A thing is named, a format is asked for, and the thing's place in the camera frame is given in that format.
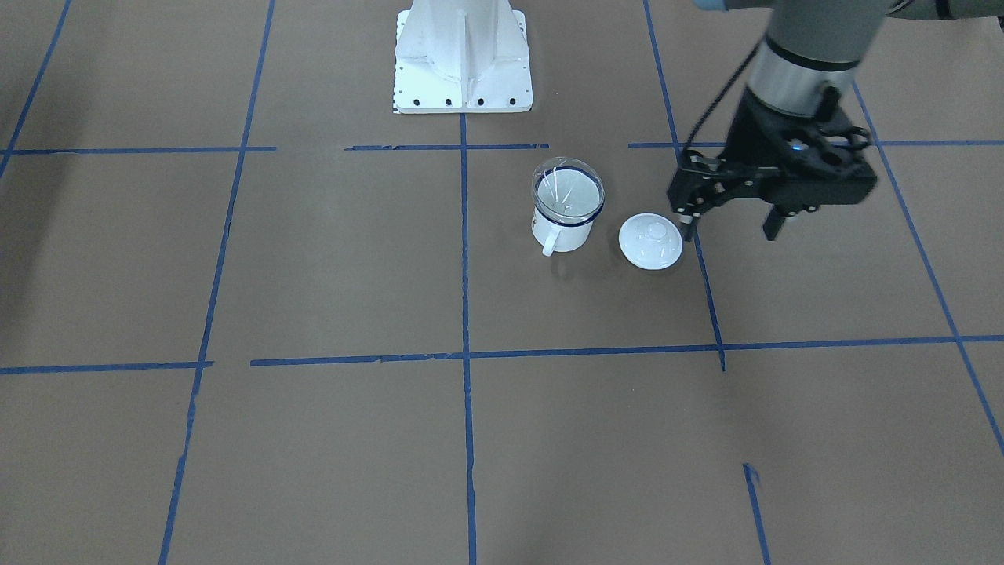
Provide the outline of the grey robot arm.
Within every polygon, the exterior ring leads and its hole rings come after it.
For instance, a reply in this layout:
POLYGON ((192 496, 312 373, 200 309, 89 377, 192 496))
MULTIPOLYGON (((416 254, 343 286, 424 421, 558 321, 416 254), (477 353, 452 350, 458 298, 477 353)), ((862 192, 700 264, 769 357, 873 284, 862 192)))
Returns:
POLYGON ((734 199, 770 205, 762 226, 770 241, 800 213, 863 202, 878 182, 864 157, 872 136, 840 104, 882 23, 1002 15, 1000 1, 700 1, 699 7, 766 7, 771 15, 722 89, 728 93, 748 72, 721 153, 704 155, 693 135, 680 150, 667 197, 685 241, 703 215, 734 199))

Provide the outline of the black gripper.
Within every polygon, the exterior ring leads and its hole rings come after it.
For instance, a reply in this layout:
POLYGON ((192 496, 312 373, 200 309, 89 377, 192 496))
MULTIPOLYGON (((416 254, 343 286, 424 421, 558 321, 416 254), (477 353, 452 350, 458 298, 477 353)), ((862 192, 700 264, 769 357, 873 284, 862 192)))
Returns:
POLYGON ((693 241, 710 208, 734 198, 772 206, 763 235, 775 241, 797 212, 824 205, 856 205, 871 194, 878 176, 864 150, 867 129, 839 107, 833 85, 818 89, 819 108, 808 117, 775 111, 744 89, 724 149, 714 158, 682 151, 668 186, 668 202, 681 212, 682 240, 693 241))

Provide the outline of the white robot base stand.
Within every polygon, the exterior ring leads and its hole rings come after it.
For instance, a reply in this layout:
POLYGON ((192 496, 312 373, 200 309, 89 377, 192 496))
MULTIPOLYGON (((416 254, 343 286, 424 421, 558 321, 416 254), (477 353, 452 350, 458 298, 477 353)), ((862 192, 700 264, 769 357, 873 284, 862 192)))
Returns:
POLYGON ((527 20, 509 1, 413 1, 395 23, 392 110, 403 115, 527 112, 527 20))

